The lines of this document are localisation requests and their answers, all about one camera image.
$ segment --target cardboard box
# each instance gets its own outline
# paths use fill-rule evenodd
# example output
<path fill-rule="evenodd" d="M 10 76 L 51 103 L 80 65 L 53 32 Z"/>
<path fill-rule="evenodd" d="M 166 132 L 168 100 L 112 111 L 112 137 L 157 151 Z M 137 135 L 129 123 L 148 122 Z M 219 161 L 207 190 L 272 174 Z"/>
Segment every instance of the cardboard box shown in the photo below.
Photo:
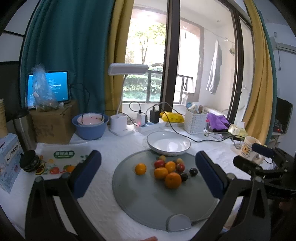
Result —
<path fill-rule="evenodd" d="M 37 142 L 68 144 L 75 132 L 72 118 L 79 114 L 78 103 L 71 100 L 63 108 L 48 112 L 31 110 Z"/>
<path fill-rule="evenodd" d="M 1 139 L 4 144 L 0 148 L 0 187 L 10 193 L 20 172 L 20 158 L 23 150 L 17 135 L 8 133 Z"/>

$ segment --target white tablecloth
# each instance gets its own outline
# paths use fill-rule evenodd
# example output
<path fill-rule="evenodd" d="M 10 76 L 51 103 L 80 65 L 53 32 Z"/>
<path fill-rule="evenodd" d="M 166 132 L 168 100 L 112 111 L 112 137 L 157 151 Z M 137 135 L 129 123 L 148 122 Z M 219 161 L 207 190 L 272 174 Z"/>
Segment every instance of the white tablecloth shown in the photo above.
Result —
<path fill-rule="evenodd" d="M 178 132 L 188 135 L 188 133 L 178 127 L 175 129 Z M 101 152 L 102 164 L 84 197 L 78 199 L 78 202 L 89 220 L 107 241 L 142 240 L 151 236 L 156 236 L 158 240 L 161 241 L 189 240 L 198 232 L 204 223 L 201 222 L 187 231 L 167 233 L 137 223 L 125 214 L 116 203 L 111 185 L 113 172 L 124 158 L 135 152 L 149 148 L 146 142 L 146 136 L 151 132 L 153 131 L 148 131 L 143 134 L 134 132 L 124 137 L 118 137 L 106 130 L 103 137 L 99 140 L 88 141 L 93 150 Z M 196 140 L 206 138 L 203 134 L 191 137 Z M 74 135 L 71 139 L 71 143 L 79 142 L 86 141 Z M 191 143 L 188 153 L 195 155 L 198 151 L 204 150 L 213 162 L 219 164 L 226 173 L 232 172 L 238 178 L 250 179 L 248 174 L 233 166 L 232 160 L 236 154 L 230 149 L 231 141 L 229 139 L 223 142 L 195 143 L 191 141 Z M 46 144 L 39 143 L 36 153 L 45 146 Z M 270 166 L 264 163 L 263 168 L 270 169 Z M 26 173 L 21 170 L 10 194 L 0 189 L 0 205 L 12 224 L 23 236 L 28 198 L 35 178 L 36 175 L 34 173 Z M 75 233 L 59 198 L 55 197 L 55 201 L 67 230 Z"/>

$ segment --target hand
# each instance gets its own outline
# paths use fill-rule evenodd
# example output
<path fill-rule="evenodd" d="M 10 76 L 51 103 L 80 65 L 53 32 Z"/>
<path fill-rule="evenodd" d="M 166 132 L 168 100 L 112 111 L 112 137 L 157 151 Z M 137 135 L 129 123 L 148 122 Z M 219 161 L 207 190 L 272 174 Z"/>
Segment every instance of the hand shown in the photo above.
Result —
<path fill-rule="evenodd" d="M 147 239 L 142 240 L 142 241 L 157 241 L 157 238 L 156 237 L 150 237 L 150 238 L 147 238 Z"/>

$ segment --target dark purple grape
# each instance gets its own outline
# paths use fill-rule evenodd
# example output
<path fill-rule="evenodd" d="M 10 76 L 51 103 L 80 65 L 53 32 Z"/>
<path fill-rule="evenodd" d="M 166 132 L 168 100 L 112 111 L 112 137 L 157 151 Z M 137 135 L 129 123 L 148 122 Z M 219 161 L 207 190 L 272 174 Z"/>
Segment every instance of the dark purple grape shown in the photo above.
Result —
<path fill-rule="evenodd" d="M 183 173 L 180 174 L 180 176 L 181 176 L 182 182 L 185 182 L 188 179 L 187 173 L 183 172 Z"/>
<path fill-rule="evenodd" d="M 191 168 L 189 173 L 192 177 L 195 177 L 198 174 L 198 170 L 196 168 Z"/>

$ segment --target black charger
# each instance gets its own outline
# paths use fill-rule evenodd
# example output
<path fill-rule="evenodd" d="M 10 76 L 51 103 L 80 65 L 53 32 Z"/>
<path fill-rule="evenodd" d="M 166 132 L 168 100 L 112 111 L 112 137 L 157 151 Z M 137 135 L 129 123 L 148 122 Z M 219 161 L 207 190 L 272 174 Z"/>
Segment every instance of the black charger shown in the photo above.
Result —
<path fill-rule="evenodd" d="M 150 111 L 150 122 L 156 124 L 159 122 L 159 110 L 155 110 L 154 106 L 152 107 L 152 110 Z"/>

